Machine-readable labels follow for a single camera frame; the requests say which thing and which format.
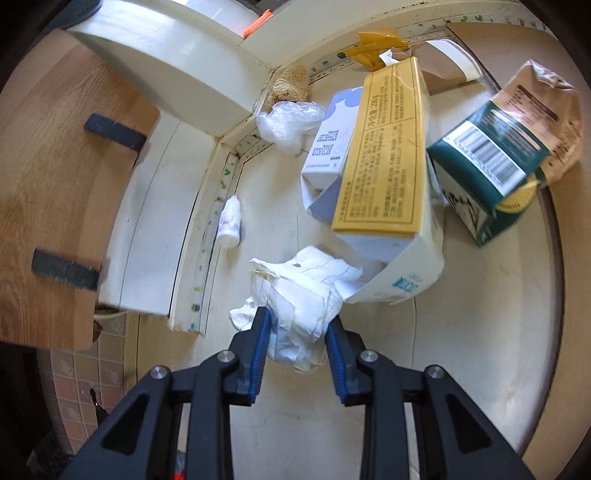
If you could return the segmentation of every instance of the red object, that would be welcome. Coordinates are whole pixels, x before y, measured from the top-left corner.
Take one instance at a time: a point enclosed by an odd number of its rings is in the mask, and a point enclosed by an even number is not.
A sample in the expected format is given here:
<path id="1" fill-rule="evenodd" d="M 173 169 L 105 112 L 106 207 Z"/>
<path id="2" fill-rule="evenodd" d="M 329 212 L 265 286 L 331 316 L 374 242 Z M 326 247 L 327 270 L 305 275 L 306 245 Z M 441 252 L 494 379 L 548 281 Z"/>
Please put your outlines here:
<path id="1" fill-rule="evenodd" d="M 257 28 L 259 28 L 263 23 L 265 23 L 267 20 L 269 20 L 272 16 L 273 16 L 273 14 L 271 13 L 271 10 L 265 10 L 262 13 L 262 15 L 259 18 L 257 18 L 252 23 L 252 25 L 244 31 L 244 33 L 242 34 L 242 38 L 247 38 L 248 35 L 250 35 L 252 32 L 254 32 Z"/>

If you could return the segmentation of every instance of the white carton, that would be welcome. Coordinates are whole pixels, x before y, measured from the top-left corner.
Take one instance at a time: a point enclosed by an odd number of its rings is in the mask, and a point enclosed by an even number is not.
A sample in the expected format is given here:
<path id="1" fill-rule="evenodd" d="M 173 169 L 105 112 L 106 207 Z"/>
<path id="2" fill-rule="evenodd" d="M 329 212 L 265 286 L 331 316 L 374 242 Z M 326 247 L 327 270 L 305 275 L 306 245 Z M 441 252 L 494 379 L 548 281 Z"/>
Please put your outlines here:
<path id="1" fill-rule="evenodd" d="M 355 129 L 361 91 L 361 87 L 344 90 L 330 101 L 301 169 L 301 176 L 315 190 L 326 190 L 341 177 Z"/>
<path id="2" fill-rule="evenodd" d="M 335 282 L 346 303 L 398 303 L 421 293 L 441 275 L 444 265 L 443 196 L 428 159 L 427 166 L 423 217 L 418 233 L 411 237 L 339 234 L 357 254 L 385 263 L 384 269 L 368 282 Z"/>
<path id="3" fill-rule="evenodd" d="M 368 76 L 359 104 L 346 168 L 320 194 L 302 176 L 302 198 L 315 218 L 378 267 L 365 281 L 336 281 L 344 301 L 397 303 L 431 286 L 444 265 L 443 195 L 426 155 L 428 94 L 416 59 Z"/>

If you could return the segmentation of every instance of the white plastic bottle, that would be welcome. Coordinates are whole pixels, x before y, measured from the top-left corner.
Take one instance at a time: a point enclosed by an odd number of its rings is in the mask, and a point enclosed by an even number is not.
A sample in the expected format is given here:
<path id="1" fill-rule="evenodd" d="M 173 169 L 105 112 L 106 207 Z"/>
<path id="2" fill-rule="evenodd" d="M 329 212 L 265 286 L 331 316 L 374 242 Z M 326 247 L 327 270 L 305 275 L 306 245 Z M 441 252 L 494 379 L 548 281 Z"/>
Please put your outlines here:
<path id="1" fill-rule="evenodd" d="M 240 242 L 240 200 L 236 195 L 230 197 L 220 215 L 216 241 L 222 248 L 234 248 Z"/>

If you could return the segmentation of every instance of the metal screw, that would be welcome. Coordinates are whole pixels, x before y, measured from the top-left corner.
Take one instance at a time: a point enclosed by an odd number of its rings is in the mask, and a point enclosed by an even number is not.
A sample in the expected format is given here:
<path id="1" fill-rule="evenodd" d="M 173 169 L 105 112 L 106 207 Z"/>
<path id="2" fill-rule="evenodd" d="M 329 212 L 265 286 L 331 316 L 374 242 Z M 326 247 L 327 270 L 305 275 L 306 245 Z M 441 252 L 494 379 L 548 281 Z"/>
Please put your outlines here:
<path id="1" fill-rule="evenodd" d="M 234 352 L 232 352 L 230 350 L 222 350 L 221 352 L 218 353 L 217 359 L 220 360 L 220 362 L 223 364 L 228 364 L 232 360 L 234 360 L 235 356 L 236 355 L 234 355 Z"/>
<path id="2" fill-rule="evenodd" d="M 150 376 L 156 380 L 162 380 L 166 375 L 168 375 L 168 371 L 162 365 L 156 365 L 156 367 L 150 370 Z"/>
<path id="3" fill-rule="evenodd" d="M 431 378 L 443 378 L 445 370 L 439 365 L 431 365 L 430 367 L 427 367 L 427 375 Z"/>
<path id="4" fill-rule="evenodd" d="M 361 352 L 361 360 L 364 362 L 375 362 L 378 359 L 378 354 L 373 350 L 364 350 Z"/>

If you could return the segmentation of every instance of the yellow carton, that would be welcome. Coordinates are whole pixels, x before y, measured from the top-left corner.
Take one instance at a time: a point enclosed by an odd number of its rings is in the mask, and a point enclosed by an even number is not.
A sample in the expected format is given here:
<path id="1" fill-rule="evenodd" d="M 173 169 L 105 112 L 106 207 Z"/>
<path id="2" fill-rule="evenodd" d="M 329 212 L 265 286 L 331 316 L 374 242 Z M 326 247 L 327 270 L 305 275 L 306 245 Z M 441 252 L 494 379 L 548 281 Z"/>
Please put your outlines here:
<path id="1" fill-rule="evenodd" d="M 426 175 L 425 95 L 414 57 L 365 77 L 332 223 L 335 232 L 419 232 Z"/>
<path id="2" fill-rule="evenodd" d="M 428 94 L 411 57 L 365 79 L 332 228 L 381 262 L 366 282 L 337 282 L 347 303 L 399 302 L 443 270 L 443 198 L 425 151 Z"/>

